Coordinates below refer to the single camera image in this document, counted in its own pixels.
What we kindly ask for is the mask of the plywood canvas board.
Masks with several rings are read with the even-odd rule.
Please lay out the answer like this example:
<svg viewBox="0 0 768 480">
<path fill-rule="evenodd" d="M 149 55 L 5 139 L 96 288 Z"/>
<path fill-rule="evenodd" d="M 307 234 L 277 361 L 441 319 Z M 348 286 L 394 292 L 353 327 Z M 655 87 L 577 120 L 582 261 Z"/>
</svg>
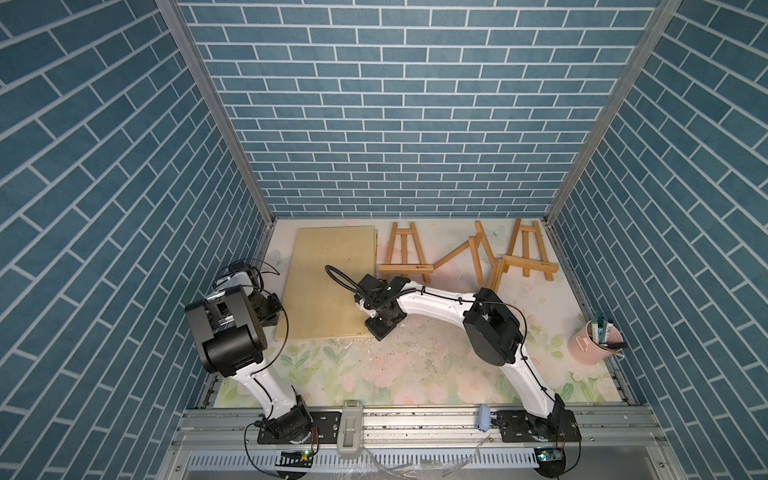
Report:
<svg viewBox="0 0 768 480">
<path fill-rule="evenodd" d="M 341 274 L 330 277 L 333 266 L 353 283 L 375 273 L 376 230 L 370 225 L 299 228 L 286 276 L 281 303 L 288 322 L 276 336 L 290 340 L 369 338 L 367 315 L 354 300 L 354 290 L 342 286 Z"/>
</svg>

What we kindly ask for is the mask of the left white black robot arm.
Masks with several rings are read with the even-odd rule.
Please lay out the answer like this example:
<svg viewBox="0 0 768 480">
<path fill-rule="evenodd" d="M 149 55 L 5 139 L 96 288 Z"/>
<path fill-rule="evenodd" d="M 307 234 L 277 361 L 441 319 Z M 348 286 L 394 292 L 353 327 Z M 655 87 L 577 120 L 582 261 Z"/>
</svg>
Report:
<svg viewBox="0 0 768 480">
<path fill-rule="evenodd" d="M 262 407 L 262 430 L 277 441 L 307 441 L 315 428 L 300 394 L 270 372 L 264 328 L 277 323 L 282 305 L 264 295 L 253 270 L 229 267 L 205 297 L 184 307 L 196 351 L 206 371 L 244 387 Z"/>
</svg>

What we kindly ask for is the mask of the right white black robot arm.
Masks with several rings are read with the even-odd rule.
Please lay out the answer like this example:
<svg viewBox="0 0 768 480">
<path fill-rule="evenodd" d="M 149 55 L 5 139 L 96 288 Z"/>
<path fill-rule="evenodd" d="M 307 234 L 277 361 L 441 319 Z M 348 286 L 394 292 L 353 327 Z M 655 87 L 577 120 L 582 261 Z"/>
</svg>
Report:
<svg viewBox="0 0 768 480">
<path fill-rule="evenodd" d="M 516 391 L 531 436 L 553 443 L 582 439 L 574 413 L 533 365 L 520 319 L 493 290 L 453 293 L 400 276 L 387 282 L 371 275 L 349 290 L 357 307 L 368 315 L 366 328 L 379 341 L 410 315 L 462 328 L 475 355 L 498 367 Z"/>
</svg>

